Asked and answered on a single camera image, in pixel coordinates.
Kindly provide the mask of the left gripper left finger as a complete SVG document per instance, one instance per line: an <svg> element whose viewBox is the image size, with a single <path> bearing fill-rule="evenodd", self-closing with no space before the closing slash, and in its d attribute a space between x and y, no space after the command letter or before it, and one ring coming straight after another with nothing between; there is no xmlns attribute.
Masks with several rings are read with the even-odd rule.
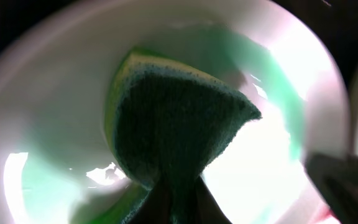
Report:
<svg viewBox="0 0 358 224"><path fill-rule="evenodd" d="M159 180L128 224L169 224L171 191L164 180Z"/></svg>

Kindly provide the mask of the black round tray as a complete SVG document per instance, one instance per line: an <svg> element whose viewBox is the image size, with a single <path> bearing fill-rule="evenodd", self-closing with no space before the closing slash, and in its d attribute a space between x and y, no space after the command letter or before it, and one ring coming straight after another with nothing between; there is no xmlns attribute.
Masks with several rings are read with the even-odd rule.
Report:
<svg viewBox="0 0 358 224"><path fill-rule="evenodd" d="M0 0L0 53L47 16L76 0ZM303 21L326 45L344 83L358 66L358 0L274 0Z"/></svg>

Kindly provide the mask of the green scrubbing sponge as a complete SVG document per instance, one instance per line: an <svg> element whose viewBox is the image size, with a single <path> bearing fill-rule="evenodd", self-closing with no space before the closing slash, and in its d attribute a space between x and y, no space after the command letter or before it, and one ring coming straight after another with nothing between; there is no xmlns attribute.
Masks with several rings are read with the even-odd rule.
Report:
<svg viewBox="0 0 358 224"><path fill-rule="evenodd" d="M155 52L132 49L106 97L104 134L127 192L96 223L129 223L163 182L173 197L170 223L195 220L194 187L204 168L259 109L223 81Z"/></svg>

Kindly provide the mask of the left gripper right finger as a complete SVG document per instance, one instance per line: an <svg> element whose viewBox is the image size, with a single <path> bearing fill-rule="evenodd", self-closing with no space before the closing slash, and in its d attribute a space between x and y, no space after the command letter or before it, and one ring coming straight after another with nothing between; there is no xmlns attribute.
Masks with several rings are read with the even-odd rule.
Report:
<svg viewBox="0 0 358 224"><path fill-rule="evenodd" d="M195 194L197 201L197 224L231 224L201 177L198 177L196 180Z"/></svg>

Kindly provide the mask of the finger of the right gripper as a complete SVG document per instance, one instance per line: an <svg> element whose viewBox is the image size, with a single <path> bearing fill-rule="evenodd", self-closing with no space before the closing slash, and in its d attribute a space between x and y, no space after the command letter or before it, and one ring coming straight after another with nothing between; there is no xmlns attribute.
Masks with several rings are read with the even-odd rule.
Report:
<svg viewBox="0 0 358 224"><path fill-rule="evenodd" d="M341 223L358 223L358 156L312 154L306 172Z"/></svg>

